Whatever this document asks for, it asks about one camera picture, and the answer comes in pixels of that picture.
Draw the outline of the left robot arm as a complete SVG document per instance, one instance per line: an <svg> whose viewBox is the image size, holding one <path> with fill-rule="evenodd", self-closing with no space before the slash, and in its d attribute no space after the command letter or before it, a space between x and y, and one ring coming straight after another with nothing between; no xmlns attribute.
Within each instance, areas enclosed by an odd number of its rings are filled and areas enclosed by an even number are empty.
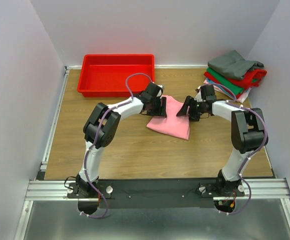
<svg viewBox="0 0 290 240"><path fill-rule="evenodd" d="M76 176L78 191L86 198L96 192L99 167L105 148L113 141L120 121L142 112L149 116L166 117L167 100L164 86L150 82L146 89L128 99L110 105L100 102L83 127L85 156Z"/></svg>

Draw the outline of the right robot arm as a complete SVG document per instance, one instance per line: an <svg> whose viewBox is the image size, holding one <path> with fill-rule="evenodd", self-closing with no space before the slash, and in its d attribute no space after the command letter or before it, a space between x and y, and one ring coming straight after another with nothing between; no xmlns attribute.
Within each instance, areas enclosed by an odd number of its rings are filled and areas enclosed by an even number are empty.
<svg viewBox="0 0 290 240"><path fill-rule="evenodd" d="M260 108L247 108L215 97L197 100L187 96L177 116L188 115L190 121L198 122L203 114L218 116L231 123L233 150L213 187L217 194L226 196L238 188L247 164L268 143L263 112Z"/></svg>

